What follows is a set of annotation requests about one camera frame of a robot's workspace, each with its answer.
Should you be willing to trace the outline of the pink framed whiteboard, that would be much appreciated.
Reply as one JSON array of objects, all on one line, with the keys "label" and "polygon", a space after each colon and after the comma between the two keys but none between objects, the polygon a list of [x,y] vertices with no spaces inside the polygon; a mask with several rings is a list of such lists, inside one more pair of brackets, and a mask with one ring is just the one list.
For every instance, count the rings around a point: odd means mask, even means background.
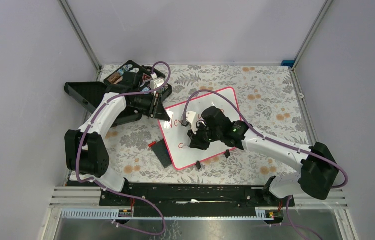
[{"label": "pink framed whiteboard", "polygon": [[[202,118],[201,114],[207,108],[212,106],[221,109],[224,115],[231,121],[238,121],[241,119],[236,111],[239,107],[239,103],[235,89],[229,86],[219,89],[216,92],[230,100],[235,107],[232,107],[226,100],[215,94],[203,93],[201,96],[192,98],[187,108],[188,111],[196,113],[194,118],[195,123]],[[188,137],[188,131],[191,128],[182,126],[182,114],[185,105],[186,102],[183,101],[166,107],[165,110],[170,117],[170,121],[158,121],[169,156],[175,169],[183,170],[195,165],[197,162],[222,155],[227,150],[234,150],[233,147],[228,147],[220,141],[212,142],[207,150],[189,148],[190,139]]]}]

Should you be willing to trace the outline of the red marker cap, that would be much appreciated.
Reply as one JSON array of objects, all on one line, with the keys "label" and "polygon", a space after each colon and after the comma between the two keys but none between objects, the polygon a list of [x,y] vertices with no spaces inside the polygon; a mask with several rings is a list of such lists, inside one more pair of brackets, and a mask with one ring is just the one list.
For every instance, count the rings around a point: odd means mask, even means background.
[{"label": "red marker cap", "polygon": [[154,146],[157,142],[156,141],[153,141],[152,143],[150,143],[148,146],[151,148],[152,146]]}]

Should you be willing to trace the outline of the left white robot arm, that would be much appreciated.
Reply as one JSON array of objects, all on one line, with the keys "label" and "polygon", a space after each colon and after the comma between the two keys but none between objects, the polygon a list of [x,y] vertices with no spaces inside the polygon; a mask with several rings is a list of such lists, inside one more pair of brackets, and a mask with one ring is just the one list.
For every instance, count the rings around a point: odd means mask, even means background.
[{"label": "left white robot arm", "polygon": [[168,80],[152,73],[150,79],[133,71],[125,72],[117,84],[106,87],[98,107],[77,130],[64,136],[66,166],[76,173],[80,183],[92,182],[111,193],[116,204],[126,205],[131,193],[124,188],[126,179],[110,169],[110,156],[104,140],[115,121],[128,109],[161,121],[170,121],[164,109],[163,96],[168,96]]}]

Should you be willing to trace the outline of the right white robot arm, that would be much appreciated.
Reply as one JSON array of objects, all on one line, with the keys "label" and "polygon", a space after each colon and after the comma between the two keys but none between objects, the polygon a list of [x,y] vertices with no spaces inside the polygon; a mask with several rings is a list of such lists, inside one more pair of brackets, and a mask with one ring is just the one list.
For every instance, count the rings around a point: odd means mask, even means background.
[{"label": "right white robot arm", "polygon": [[193,111],[183,117],[183,126],[191,127],[187,133],[191,149],[206,151],[211,143],[221,142],[229,148],[266,155],[295,170],[286,176],[273,176],[264,185],[262,199],[269,206],[296,194],[326,200],[334,189],[340,170],[329,148],[321,142],[296,144],[265,136],[242,120],[231,121],[214,106],[207,108],[200,119]]}]

